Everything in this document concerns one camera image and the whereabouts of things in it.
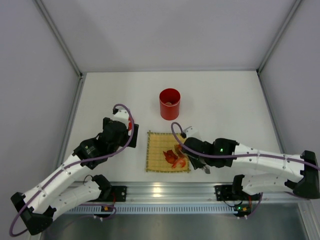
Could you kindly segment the metal tongs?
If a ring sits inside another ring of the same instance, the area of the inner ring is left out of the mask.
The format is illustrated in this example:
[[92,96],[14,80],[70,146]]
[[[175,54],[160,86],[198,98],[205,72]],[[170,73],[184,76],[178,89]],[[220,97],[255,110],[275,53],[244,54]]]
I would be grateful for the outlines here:
[[205,174],[211,173],[210,167],[206,165],[205,162],[200,157],[198,157],[193,153],[190,153],[183,147],[182,147],[182,154],[178,154],[178,155],[180,158],[184,157],[185,159],[187,159],[191,163],[194,170],[201,169],[202,171],[204,171]]

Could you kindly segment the red strawberry slice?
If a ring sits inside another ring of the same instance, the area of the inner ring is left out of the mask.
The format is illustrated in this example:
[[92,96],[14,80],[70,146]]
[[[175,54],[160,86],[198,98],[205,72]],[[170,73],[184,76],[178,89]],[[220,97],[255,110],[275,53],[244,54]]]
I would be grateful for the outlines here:
[[163,155],[164,155],[166,162],[171,165],[173,165],[176,162],[176,160],[178,159],[178,156],[172,150],[163,151]]

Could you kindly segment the red bacon slice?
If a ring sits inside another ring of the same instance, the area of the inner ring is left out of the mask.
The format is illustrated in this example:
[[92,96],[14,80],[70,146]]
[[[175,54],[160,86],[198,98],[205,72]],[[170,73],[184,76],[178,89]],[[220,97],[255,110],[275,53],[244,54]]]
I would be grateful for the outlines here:
[[171,166],[173,169],[180,167],[180,168],[184,168],[186,165],[186,160],[184,158],[178,158],[173,165]]

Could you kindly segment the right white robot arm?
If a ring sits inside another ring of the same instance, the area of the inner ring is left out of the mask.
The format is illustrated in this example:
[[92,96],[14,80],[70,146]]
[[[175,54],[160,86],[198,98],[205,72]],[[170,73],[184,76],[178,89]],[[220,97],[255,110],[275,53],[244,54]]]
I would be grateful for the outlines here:
[[314,152],[278,154],[248,147],[226,138],[214,142],[188,137],[181,147],[194,169],[230,168],[231,191],[236,196],[287,192],[304,199],[319,199],[320,168]]

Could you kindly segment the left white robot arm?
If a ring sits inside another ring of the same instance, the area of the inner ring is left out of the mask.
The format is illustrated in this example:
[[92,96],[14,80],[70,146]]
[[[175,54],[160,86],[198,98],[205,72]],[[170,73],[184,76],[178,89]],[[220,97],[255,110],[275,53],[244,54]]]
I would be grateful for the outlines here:
[[10,198],[26,231],[37,235],[46,230],[60,215],[89,201],[108,200],[112,185],[102,175],[92,176],[81,186],[68,190],[78,178],[88,175],[100,164],[125,148],[137,145],[139,126],[128,111],[120,111],[113,118],[105,117],[102,132],[86,139],[45,180],[34,188]]

